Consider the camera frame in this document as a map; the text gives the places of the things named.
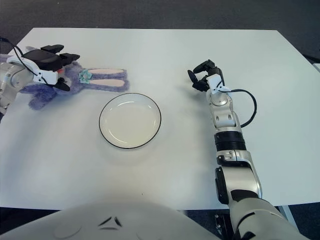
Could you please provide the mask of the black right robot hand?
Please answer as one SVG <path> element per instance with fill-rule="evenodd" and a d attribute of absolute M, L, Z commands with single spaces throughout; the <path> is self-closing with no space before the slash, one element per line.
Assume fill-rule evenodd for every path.
<path fill-rule="evenodd" d="M 196 74 L 206 72 L 202 79 L 197 79 Z M 230 93 L 231 89 L 225 85 L 222 70 L 210 59 L 187 71 L 192 82 L 192 87 L 201 92 L 209 91 L 212 95 L 222 92 Z"/>

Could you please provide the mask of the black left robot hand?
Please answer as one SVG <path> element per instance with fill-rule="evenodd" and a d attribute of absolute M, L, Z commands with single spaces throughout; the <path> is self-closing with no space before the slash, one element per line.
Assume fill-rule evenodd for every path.
<path fill-rule="evenodd" d="M 13 55 L 6 62 L 18 64 L 31 73 L 32 81 L 45 84 L 62 91 L 70 91 L 63 77 L 59 77 L 59 71 L 63 67 L 78 60 L 78 54 L 59 53 L 64 48 L 61 44 L 47 45 L 40 49 L 30 50 L 22 55 Z"/>

